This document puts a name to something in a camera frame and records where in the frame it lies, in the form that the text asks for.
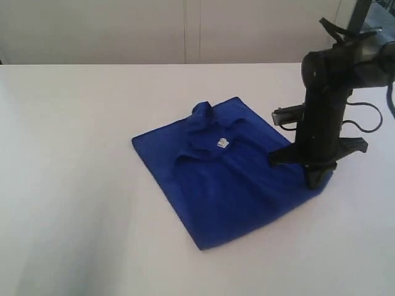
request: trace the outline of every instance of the blue polo shirt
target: blue polo shirt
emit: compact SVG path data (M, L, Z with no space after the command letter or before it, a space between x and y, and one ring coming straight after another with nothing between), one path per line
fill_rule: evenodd
M132 139L200 249L249 233L319 194L299 165L270 167L289 142L238 97Z

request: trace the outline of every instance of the clothing label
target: clothing label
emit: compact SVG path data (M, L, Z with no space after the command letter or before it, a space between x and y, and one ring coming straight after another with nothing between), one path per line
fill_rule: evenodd
M226 148L227 145L229 145L229 142L225 138L221 138L217 143L217 146L221 148Z

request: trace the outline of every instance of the white tabletop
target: white tabletop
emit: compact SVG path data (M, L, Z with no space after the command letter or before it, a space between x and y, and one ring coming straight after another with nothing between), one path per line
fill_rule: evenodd
M274 109L304 100L300 65L2 66L0 295L394 295L395 120L383 88L355 91L385 121L320 196L198 250L130 139L233 96L271 124ZM378 122L365 107L346 117Z

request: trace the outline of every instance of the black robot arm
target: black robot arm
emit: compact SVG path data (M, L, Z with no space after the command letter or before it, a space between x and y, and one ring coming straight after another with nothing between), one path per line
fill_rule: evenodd
M395 118L391 96L395 43L378 44L374 37L376 31L356 35L324 18L320 22L337 42L331 49L310 52L304 57L304 103L272 113L275 125L282 128L285 124L297 123L295 142L269 155L272 165L301 164L311 189L318 187L325 175L336 169L339 159L355 151L367 151L364 139L339 136L347 99L354 88L388 86L388 106Z

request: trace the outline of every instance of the white wall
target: white wall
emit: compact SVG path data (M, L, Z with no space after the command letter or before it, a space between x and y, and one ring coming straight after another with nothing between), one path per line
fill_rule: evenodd
M298 62L356 0L2 0L10 64Z

